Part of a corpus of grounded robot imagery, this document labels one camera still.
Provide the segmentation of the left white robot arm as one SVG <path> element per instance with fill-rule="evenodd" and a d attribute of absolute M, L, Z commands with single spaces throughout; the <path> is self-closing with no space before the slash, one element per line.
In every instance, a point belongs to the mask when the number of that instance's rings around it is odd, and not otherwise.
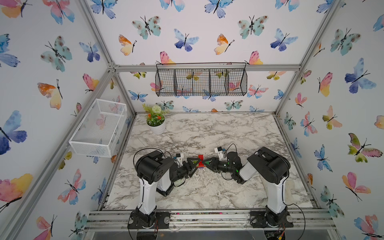
<path fill-rule="evenodd" d="M 150 216 L 157 209 L 156 193 L 168 196 L 175 183 L 180 180 L 191 178 L 198 169 L 200 158 L 187 158 L 180 163 L 183 155 L 178 154 L 176 158 L 167 157 L 159 149 L 148 148 L 150 153 L 140 157 L 134 167 L 140 179 L 140 200 L 136 207 L 136 214 Z"/>

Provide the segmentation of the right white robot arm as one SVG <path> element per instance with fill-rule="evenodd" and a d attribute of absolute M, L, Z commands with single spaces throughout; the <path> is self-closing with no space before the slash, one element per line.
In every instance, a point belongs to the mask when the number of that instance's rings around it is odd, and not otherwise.
<path fill-rule="evenodd" d="M 249 156 L 245 164 L 242 164 L 237 152 L 224 152 L 222 148 L 216 148 L 215 152 L 218 154 L 217 157 L 203 160 L 205 167 L 214 173 L 230 174 L 230 179 L 240 185 L 258 173 L 267 182 L 266 210 L 274 215 L 280 215 L 286 211 L 284 186 L 291 168 L 286 158 L 262 147 Z"/>

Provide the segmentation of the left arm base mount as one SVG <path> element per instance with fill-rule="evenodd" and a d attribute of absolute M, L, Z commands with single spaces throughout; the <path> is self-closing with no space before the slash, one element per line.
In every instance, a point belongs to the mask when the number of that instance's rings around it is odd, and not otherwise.
<path fill-rule="evenodd" d="M 170 212 L 159 212 L 155 209 L 147 215 L 137 208 L 130 213 L 128 229 L 168 229 L 170 222 Z"/>

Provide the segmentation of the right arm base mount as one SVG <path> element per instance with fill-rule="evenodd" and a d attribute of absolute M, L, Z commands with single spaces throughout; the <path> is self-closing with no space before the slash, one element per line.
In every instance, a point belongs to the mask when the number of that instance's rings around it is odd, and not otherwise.
<path fill-rule="evenodd" d="M 251 211 L 250 224 L 253 228 L 293 228 L 293 218 L 285 207 L 276 214 L 266 206 L 264 211 Z"/>

